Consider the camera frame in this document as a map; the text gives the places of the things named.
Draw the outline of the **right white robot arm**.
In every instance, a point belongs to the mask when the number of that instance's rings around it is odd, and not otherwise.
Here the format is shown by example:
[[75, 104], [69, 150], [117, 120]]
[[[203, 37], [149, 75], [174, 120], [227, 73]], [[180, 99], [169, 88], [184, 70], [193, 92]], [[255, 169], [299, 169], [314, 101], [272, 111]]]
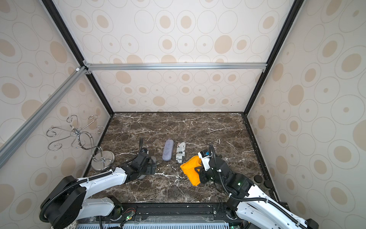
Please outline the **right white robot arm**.
[[243, 219], [260, 229], [318, 229], [313, 219], [303, 219], [265, 194], [251, 179], [231, 170], [219, 156], [199, 153], [192, 157], [199, 182], [223, 188], [228, 196], [224, 210], [234, 219]]

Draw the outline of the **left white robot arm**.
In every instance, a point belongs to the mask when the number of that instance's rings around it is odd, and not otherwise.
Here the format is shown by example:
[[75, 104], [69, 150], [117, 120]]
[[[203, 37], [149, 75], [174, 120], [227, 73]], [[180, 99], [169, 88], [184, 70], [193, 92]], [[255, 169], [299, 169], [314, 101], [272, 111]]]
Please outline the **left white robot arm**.
[[95, 199], [93, 195], [114, 186], [127, 184], [155, 174], [156, 158], [145, 148], [135, 158], [114, 169], [91, 177], [64, 177], [40, 206], [39, 219], [55, 229], [64, 229], [74, 221], [91, 217], [119, 219], [123, 207], [115, 197]]

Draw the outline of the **lavender fabric eyeglass case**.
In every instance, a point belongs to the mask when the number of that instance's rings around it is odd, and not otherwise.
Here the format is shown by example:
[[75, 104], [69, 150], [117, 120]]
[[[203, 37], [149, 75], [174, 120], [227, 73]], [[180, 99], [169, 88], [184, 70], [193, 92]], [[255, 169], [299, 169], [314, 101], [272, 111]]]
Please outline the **lavender fabric eyeglass case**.
[[174, 141], [172, 139], [168, 139], [165, 142], [165, 146], [163, 149], [163, 154], [162, 154], [163, 161], [170, 161], [172, 159], [173, 147], [174, 147]]

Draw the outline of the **orange microfiber cloth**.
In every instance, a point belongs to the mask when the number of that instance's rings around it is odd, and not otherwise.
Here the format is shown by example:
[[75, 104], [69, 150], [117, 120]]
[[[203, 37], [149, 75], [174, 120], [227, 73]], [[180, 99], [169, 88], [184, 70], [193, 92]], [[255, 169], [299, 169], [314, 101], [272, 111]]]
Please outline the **orange microfiber cloth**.
[[199, 156], [192, 157], [190, 160], [180, 166], [183, 173], [187, 175], [191, 184], [195, 187], [201, 183], [199, 175], [194, 170], [196, 167], [202, 167], [202, 161]]

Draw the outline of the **newspaper print eyeglass case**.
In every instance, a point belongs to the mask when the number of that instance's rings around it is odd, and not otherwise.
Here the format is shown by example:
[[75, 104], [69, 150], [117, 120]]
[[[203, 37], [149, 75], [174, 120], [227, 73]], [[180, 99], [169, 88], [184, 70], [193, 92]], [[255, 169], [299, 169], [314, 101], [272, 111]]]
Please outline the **newspaper print eyeglass case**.
[[186, 150], [185, 142], [178, 144], [175, 157], [175, 160], [177, 161], [178, 164], [183, 164], [185, 162], [185, 150]]

